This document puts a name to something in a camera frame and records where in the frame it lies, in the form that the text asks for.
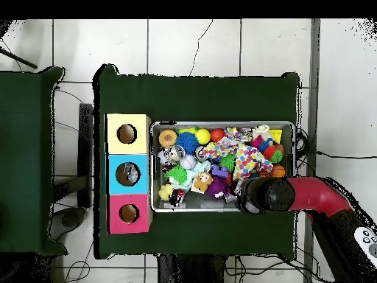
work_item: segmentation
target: pom pom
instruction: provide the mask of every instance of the pom pom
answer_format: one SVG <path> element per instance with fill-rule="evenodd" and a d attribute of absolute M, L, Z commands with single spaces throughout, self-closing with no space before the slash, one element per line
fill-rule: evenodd
<path fill-rule="evenodd" d="M 187 180 L 187 172 L 181 165 L 177 165 L 165 173 L 165 179 L 173 177 L 179 184 L 183 184 Z"/>
<path fill-rule="evenodd" d="M 273 145 L 270 145 L 267 149 L 264 150 L 263 156 L 267 159 L 270 159 L 274 155 L 275 150 L 275 147 Z"/>
<path fill-rule="evenodd" d="M 269 161 L 273 164 L 276 164 L 279 161 L 281 161 L 282 158 L 283 158 L 283 156 L 281 155 L 281 151 L 275 150 L 275 152 L 273 153 L 271 158 L 269 158 Z"/>
<path fill-rule="evenodd" d="M 260 143 L 262 143 L 262 142 L 263 142 L 262 137 L 258 136 L 256 139 L 254 139 L 254 140 L 251 141 L 250 145 L 252 147 L 258 147 L 260 145 Z"/>
<path fill-rule="evenodd" d="M 199 143 L 197 137 L 193 133 L 181 133 L 176 139 L 175 144 L 180 145 L 186 154 L 193 155 Z"/>
<path fill-rule="evenodd" d="M 228 172 L 232 172 L 234 168 L 234 159 L 236 158 L 236 154 L 229 154 L 227 156 L 221 157 L 220 166 L 226 167 Z"/>

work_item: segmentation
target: yellow ball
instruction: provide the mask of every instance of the yellow ball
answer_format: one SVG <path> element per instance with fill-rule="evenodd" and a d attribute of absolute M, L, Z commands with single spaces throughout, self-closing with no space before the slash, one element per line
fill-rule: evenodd
<path fill-rule="evenodd" d="M 207 144 L 211 140 L 211 134 L 207 129 L 199 129 L 197 133 L 195 133 L 195 136 L 200 145 Z"/>

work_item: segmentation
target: ball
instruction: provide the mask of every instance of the ball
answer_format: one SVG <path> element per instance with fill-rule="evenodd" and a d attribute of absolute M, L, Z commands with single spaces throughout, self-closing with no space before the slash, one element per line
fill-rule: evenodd
<path fill-rule="evenodd" d="M 197 141 L 200 145 L 205 145 L 211 140 L 210 132 L 204 128 L 199 129 L 197 133 L 195 133 L 195 136 L 197 137 Z"/>
<path fill-rule="evenodd" d="M 281 144 L 276 144 L 275 149 L 281 151 L 281 155 L 284 156 L 284 147 Z"/>
<path fill-rule="evenodd" d="M 197 164 L 197 160 L 195 159 L 194 156 L 186 155 L 184 158 L 180 160 L 180 165 L 185 170 L 192 170 L 196 164 Z"/>
<path fill-rule="evenodd" d="M 211 140 L 213 142 L 218 142 L 224 137 L 225 137 L 225 132 L 223 129 L 213 129 L 211 131 Z"/>
<path fill-rule="evenodd" d="M 169 145 L 175 144 L 176 138 L 177 134 L 173 130 L 165 129 L 161 131 L 158 137 L 158 141 L 160 142 L 162 147 L 168 147 Z"/>
<path fill-rule="evenodd" d="M 284 177 L 285 175 L 286 175 L 286 171 L 284 167 L 279 164 L 274 165 L 271 173 L 269 174 L 270 177 L 274 177 L 274 178 L 281 178 L 281 177 Z"/>

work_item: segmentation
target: circular hole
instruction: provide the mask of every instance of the circular hole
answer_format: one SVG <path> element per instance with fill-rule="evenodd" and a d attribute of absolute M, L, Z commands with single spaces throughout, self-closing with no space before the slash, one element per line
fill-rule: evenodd
<path fill-rule="evenodd" d="M 125 223 L 134 223 L 138 219 L 138 208 L 133 204 L 123 205 L 119 216 Z"/>
<path fill-rule="evenodd" d="M 140 179 L 140 170 L 134 163 L 123 163 L 116 168 L 115 177 L 122 186 L 135 186 Z"/>
<path fill-rule="evenodd" d="M 116 136 L 121 143 L 131 144 L 137 138 L 136 128 L 131 124 L 122 125 L 116 131 Z"/>

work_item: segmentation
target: green table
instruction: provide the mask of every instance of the green table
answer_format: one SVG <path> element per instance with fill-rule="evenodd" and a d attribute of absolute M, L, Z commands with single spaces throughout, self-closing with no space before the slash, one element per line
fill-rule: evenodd
<path fill-rule="evenodd" d="M 63 69 L 0 71 L 0 252 L 63 255 L 49 239 L 52 90 Z"/>
<path fill-rule="evenodd" d="M 145 113 L 155 121 L 296 123 L 298 76 L 121 76 L 103 65 L 94 76 L 95 186 L 105 190 L 103 116 Z M 95 196 L 96 258 L 118 254 L 276 254 L 294 256 L 294 213 L 154 213 L 147 234 L 106 234 L 105 193 Z"/>

